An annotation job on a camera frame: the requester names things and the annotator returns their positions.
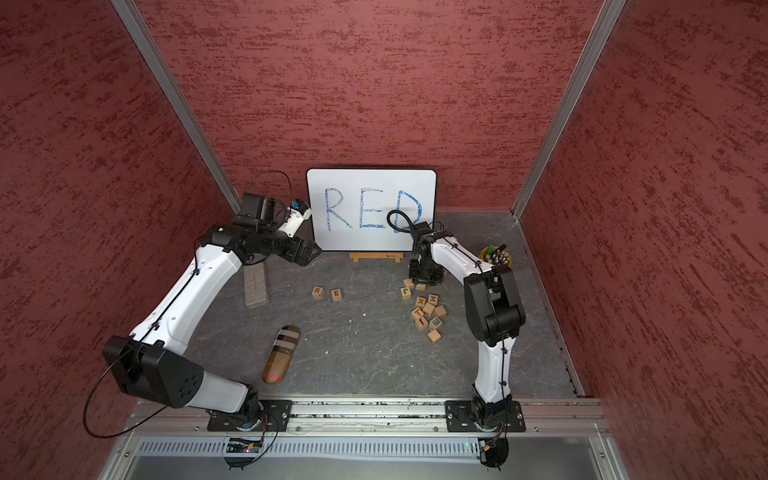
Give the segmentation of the striped brown pencil case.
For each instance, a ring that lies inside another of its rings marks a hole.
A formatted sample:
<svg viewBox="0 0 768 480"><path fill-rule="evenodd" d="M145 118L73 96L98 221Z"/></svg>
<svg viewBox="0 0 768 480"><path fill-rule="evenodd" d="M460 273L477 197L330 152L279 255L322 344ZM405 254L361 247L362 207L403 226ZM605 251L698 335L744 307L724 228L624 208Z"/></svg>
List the striped brown pencil case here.
<svg viewBox="0 0 768 480"><path fill-rule="evenodd" d="M262 372L262 381L265 384L275 385L285 378L299 340L298 327L286 325L280 329Z"/></svg>

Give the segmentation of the aluminium corner frame post left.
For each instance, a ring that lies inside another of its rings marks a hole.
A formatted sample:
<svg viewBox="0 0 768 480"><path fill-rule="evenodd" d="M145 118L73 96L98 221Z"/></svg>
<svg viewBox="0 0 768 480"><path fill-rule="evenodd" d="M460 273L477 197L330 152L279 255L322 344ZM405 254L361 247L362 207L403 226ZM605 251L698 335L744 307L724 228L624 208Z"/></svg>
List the aluminium corner frame post left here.
<svg viewBox="0 0 768 480"><path fill-rule="evenodd" d="M181 87L171 72L157 43L153 39L138 6L134 1L128 0L112 0L111 4L134 44L138 47L145 63L164 92L227 203L233 211L237 211L241 205L240 196L219 161L192 107L182 93Z"/></svg>

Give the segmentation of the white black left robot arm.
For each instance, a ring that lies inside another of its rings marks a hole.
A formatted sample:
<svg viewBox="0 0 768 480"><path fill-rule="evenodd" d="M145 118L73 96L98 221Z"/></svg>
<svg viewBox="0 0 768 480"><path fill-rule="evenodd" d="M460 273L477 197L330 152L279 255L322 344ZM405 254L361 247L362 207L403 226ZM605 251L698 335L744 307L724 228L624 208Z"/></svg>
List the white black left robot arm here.
<svg viewBox="0 0 768 480"><path fill-rule="evenodd" d="M209 229L158 306L130 335L106 343L103 355L119 390L164 407L223 415L237 430L261 427L265 415L253 387L206 371L185 352L213 300L243 266L269 256L306 266L321 252L314 241L281 229Z"/></svg>

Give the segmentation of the white dry-erase board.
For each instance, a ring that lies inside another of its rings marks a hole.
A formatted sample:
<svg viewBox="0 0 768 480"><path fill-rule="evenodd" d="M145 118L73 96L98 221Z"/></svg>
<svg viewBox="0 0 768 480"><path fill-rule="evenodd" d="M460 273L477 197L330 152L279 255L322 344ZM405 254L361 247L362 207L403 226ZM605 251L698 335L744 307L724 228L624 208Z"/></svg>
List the white dry-erase board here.
<svg viewBox="0 0 768 480"><path fill-rule="evenodd" d="M430 169L310 169L306 173L315 242L325 251L409 251L396 228L434 219L437 174Z"/></svg>

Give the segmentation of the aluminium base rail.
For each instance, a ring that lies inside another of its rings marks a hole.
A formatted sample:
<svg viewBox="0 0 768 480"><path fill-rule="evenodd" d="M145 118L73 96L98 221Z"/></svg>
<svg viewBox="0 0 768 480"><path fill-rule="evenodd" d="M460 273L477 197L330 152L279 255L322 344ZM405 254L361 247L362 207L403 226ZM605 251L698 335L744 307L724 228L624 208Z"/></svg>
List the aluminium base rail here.
<svg viewBox="0 0 768 480"><path fill-rule="evenodd" d="M135 430L118 439L103 479L125 479L143 456L308 457L374 461L483 459L486 439L584 439L600 479L628 476L600 400L521 398L504 428L479 427L467 400L418 397L266 397L265 420L236 429L223 415L140 402Z"/></svg>

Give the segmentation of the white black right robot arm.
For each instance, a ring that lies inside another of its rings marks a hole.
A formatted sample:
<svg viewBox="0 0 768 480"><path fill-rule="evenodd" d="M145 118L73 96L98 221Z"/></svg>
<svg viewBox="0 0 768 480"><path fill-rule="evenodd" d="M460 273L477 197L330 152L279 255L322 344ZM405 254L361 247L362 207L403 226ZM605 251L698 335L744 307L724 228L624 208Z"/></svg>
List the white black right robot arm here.
<svg viewBox="0 0 768 480"><path fill-rule="evenodd" d="M525 429L509 385L512 350L526 314L510 267L486 262L448 231L426 222L411 224L413 240L409 274L428 285L450 273L463 286L465 318L478 342L478 369L473 383L470 418L482 430L497 434Z"/></svg>

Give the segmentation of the aluminium corner frame post right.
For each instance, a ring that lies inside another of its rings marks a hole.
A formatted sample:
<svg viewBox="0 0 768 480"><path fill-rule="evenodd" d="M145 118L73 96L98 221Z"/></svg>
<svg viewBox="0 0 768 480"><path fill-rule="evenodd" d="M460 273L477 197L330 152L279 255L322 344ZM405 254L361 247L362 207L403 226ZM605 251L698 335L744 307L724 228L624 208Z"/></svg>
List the aluminium corner frame post right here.
<svg viewBox="0 0 768 480"><path fill-rule="evenodd" d="M537 184L551 159L561 135L573 114L591 74L626 5L625 0L605 0L585 41L576 65L558 103L550 126L543 137L522 188L511 209L513 218L521 222Z"/></svg>

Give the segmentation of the aluminium corner frame post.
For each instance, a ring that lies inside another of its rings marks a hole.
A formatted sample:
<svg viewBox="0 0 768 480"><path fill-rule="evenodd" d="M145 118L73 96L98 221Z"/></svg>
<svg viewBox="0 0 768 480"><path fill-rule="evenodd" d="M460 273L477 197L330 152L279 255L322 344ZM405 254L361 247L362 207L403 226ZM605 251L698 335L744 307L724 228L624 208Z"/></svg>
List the aluminium corner frame post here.
<svg viewBox="0 0 768 480"><path fill-rule="evenodd" d="M138 6L134 1L128 0L112 0L111 4L134 44L138 47L145 63L164 92L227 203L233 211L237 211L241 205L240 196L219 161L192 107L182 93L181 87L171 72L157 43L153 39Z"/></svg>
<svg viewBox="0 0 768 480"><path fill-rule="evenodd" d="M558 103L550 126L543 137L522 188L511 209L513 218L521 222L537 184L551 159L561 135L573 114L591 74L626 5L625 0L605 0L585 41L576 65Z"/></svg>

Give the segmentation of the beige whiteboard eraser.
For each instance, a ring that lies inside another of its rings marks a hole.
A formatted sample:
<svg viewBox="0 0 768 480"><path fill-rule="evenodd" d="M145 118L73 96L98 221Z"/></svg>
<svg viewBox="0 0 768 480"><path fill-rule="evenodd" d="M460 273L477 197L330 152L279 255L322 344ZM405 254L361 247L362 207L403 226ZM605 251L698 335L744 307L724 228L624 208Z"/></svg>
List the beige whiteboard eraser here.
<svg viewBox="0 0 768 480"><path fill-rule="evenodd" d="M244 304L256 308L269 303L267 269L264 263L243 268Z"/></svg>

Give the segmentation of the yellow pen cup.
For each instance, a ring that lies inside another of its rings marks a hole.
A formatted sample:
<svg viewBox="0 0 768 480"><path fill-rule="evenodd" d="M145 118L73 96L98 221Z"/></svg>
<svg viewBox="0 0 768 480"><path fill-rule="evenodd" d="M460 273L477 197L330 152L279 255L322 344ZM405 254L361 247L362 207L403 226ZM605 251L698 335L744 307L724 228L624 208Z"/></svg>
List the yellow pen cup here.
<svg viewBox="0 0 768 480"><path fill-rule="evenodd" d="M489 245L485 247L480 254L480 259L486 263L497 266L510 267L512 258L507 251L507 245Z"/></svg>

